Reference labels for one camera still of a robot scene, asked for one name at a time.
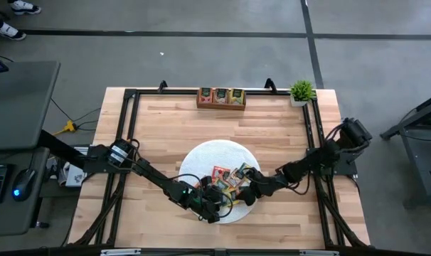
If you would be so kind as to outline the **white round woven placemat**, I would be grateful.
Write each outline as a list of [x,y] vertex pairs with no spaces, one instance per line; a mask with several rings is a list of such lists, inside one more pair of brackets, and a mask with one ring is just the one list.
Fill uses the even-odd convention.
[[179,174],[186,175],[179,177],[179,180],[197,185],[197,180],[189,174],[199,178],[212,176],[215,166],[232,173],[243,164],[261,170],[257,159],[243,145],[224,139],[210,140],[199,144],[186,155],[179,169]]

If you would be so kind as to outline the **brown wooden three-slot organizer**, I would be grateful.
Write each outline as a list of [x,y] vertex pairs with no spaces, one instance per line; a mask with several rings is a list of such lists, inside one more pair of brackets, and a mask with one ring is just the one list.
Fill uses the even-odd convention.
[[[214,90],[216,88],[222,88],[222,87],[212,87],[213,89],[213,99],[214,99]],[[200,92],[200,88],[197,91],[197,99],[196,99],[196,104],[197,104],[197,108],[203,108],[203,109],[216,109],[216,110],[241,110],[243,111],[246,107],[246,91],[245,91],[245,99],[244,99],[244,105],[232,105],[230,104],[230,91],[233,88],[226,88],[229,89],[229,98],[228,98],[228,104],[217,104],[217,103],[200,103],[198,101],[198,96],[199,96],[199,92]]]

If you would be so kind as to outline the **green plant in white pot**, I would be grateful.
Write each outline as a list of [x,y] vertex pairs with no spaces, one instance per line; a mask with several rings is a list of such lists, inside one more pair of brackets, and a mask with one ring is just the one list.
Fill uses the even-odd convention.
[[293,107],[303,107],[315,98],[316,92],[308,80],[298,80],[290,87],[290,101]]

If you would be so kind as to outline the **white adapter box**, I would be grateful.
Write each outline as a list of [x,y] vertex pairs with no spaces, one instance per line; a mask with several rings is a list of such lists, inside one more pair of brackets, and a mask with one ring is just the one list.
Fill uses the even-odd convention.
[[87,174],[80,168],[68,161],[57,159],[57,180],[60,186],[68,188],[79,188],[87,178]]

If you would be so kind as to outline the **black diagonal support bar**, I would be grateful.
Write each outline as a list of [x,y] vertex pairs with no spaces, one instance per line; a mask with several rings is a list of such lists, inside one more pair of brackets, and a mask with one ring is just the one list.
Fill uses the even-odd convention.
[[41,131],[38,139],[38,146],[45,147],[50,150],[50,153],[59,159],[69,162],[73,166],[83,169],[85,155],[78,150],[62,142],[54,135],[45,130]]

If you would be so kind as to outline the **yellow power plug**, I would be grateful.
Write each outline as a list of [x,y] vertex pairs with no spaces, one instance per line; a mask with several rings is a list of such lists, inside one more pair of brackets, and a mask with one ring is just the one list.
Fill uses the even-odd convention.
[[73,121],[68,120],[66,125],[58,132],[53,133],[53,136],[57,136],[59,134],[67,133],[67,132],[75,132],[77,130],[77,126]]

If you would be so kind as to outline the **black metal side table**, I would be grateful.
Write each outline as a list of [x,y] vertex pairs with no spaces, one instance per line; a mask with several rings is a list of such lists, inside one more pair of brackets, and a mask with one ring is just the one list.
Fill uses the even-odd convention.
[[409,209],[431,206],[431,98],[411,109],[380,137],[387,141],[396,135],[402,139],[414,177],[420,184],[403,205]]

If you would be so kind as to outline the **black computer mouse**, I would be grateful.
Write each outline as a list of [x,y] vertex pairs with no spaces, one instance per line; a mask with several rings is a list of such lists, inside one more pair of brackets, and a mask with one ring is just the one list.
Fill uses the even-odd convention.
[[15,177],[12,185],[12,197],[15,201],[25,201],[31,194],[36,171],[23,169]]

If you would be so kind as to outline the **dark grey desk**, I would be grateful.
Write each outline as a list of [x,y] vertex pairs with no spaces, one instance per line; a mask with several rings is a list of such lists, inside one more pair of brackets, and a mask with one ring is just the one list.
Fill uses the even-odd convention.
[[[35,225],[48,157],[49,150],[46,148],[0,153],[0,164],[14,165],[0,203],[0,236],[22,235]],[[25,201],[15,201],[12,185],[16,175],[23,169],[35,170],[36,176],[30,196]]]
[[38,144],[55,82],[57,61],[7,63],[0,73],[0,150]]

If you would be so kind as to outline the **person's white shoe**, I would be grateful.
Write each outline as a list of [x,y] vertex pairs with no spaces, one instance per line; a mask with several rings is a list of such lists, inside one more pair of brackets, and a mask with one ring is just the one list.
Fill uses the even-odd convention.
[[17,16],[25,14],[36,15],[40,14],[42,11],[41,7],[24,0],[14,0],[13,2],[9,3],[9,6],[13,13]]
[[0,35],[13,41],[22,41],[26,38],[26,34],[23,31],[19,31],[7,23],[3,23],[0,28]]

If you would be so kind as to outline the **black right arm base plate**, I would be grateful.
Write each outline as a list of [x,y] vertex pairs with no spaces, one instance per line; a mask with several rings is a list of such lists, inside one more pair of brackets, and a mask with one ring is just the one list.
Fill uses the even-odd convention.
[[355,156],[341,149],[319,147],[310,149],[301,163],[320,176],[354,175],[357,174]]

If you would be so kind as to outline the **silver metal bracket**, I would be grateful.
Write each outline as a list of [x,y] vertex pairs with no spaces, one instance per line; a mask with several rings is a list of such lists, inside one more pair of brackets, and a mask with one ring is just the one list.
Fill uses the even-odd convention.
[[340,256],[340,254],[330,250],[300,250],[299,256]]
[[110,249],[100,252],[100,256],[137,256],[141,254],[142,250],[140,248]]

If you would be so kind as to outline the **black metal table frame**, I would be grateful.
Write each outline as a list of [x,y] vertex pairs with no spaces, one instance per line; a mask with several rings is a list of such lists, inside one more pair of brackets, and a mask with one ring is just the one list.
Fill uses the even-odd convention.
[[[334,90],[317,90],[315,103],[294,107],[286,89],[249,88],[243,110],[200,109],[197,92],[193,87],[109,87],[94,143],[135,138],[152,166],[174,176],[194,147],[226,139],[245,146],[261,171],[272,174],[318,146],[341,119]],[[314,182],[306,179],[295,191],[261,198],[234,223],[209,224],[130,174],[95,240],[142,248],[320,249],[327,242],[347,243],[341,227],[320,212]]]

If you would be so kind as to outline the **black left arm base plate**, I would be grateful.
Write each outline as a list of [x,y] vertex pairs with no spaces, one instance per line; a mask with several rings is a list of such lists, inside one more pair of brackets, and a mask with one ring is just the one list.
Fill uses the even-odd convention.
[[83,161],[88,174],[128,174],[132,169],[127,157],[104,145],[90,146]]

